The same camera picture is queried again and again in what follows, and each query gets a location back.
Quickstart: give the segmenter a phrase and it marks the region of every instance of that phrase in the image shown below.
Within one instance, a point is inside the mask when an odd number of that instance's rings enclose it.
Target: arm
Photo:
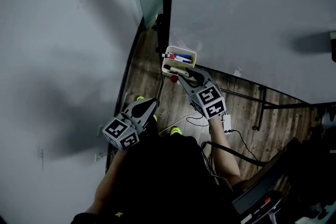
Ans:
[[[230,147],[219,117],[210,119],[209,125],[212,142]],[[234,155],[215,147],[213,148],[213,154],[216,172],[219,176],[225,177],[231,186],[243,181]]]
[[[126,151],[118,151],[113,161],[110,165],[109,170],[107,171],[105,177],[100,182],[96,194],[94,196],[93,204],[86,210],[86,213],[98,214],[102,209],[103,205],[110,197],[114,183],[116,182],[118,171],[122,165],[122,162],[126,156]]]

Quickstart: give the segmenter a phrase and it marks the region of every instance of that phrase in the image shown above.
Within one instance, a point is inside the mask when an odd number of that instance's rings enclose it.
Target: yellow shoe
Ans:
[[[172,127],[171,130],[170,130],[170,135],[173,135],[174,133],[179,133],[180,135],[182,135],[182,131],[179,127]]]

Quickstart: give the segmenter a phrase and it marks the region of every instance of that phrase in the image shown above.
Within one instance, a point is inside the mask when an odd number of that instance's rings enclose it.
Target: black pole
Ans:
[[[326,108],[336,105],[336,102],[321,103],[321,104],[280,104],[280,105],[267,105],[264,109],[299,109],[299,108]]]
[[[261,128],[261,123],[263,122],[263,116],[264,116],[264,109],[265,109],[265,100],[266,100],[266,91],[267,91],[267,88],[263,88],[263,95],[262,95],[262,104],[261,104],[261,111],[260,111],[260,116],[259,116],[259,123],[258,123],[258,126],[253,126],[252,129],[253,130],[257,130],[257,131],[260,131],[260,128]]]
[[[256,102],[259,102],[259,103],[264,103],[264,104],[268,104],[268,105],[273,105],[273,106],[277,106],[276,104],[272,104],[272,103],[269,103],[269,102],[264,102],[262,99],[258,99],[258,98],[254,98],[254,97],[250,97],[248,95],[244,95],[244,94],[241,94],[241,93],[237,93],[237,92],[233,92],[233,91],[229,91],[229,90],[225,90],[225,89],[220,89],[221,91],[223,92],[227,92],[229,94],[234,94],[234,95],[237,95],[239,97],[244,97],[246,99],[250,99],[250,100],[253,100],[253,101],[256,101]]]

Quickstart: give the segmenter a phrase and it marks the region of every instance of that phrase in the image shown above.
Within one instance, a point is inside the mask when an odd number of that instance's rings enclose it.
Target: black shirt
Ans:
[[[127,153],[115,191],[101,213],[79,214],[72,223],[236,223],[230,200],[230,192],[215,184],[193,137],[145,137]]]

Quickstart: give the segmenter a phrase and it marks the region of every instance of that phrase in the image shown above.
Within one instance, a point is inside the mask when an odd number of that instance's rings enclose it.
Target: white cable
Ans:
[[[191,116],[191,115],[194,115],[194,114],[196,114],[196,113],[198,113],[198,111],[196,111],[196,112],[194,112],[194,113],[192,113],[192,114],[189,114],[189,115],[187,115],[187,116],[184,116],[184,117],[181,118],[179,121],[175,122],[174,124],[168,126],[166,129],[162,130],[159,134],[163,133],[164,131],[166,131],[166,130],[169,129],[170,127],[173,127],[174,125],[178,124],[178,123],[179,123],[181,120],[183,120],[184,118],[186,118],[186,117],[188,117],[188,116]]]
[[[223,94],[223,97],[224,97],[224,103],[225,103],[225,101],[226,101],[225,92],[223,92],[223,91],[221,91],[221,92],[222,92],[222,94]]]

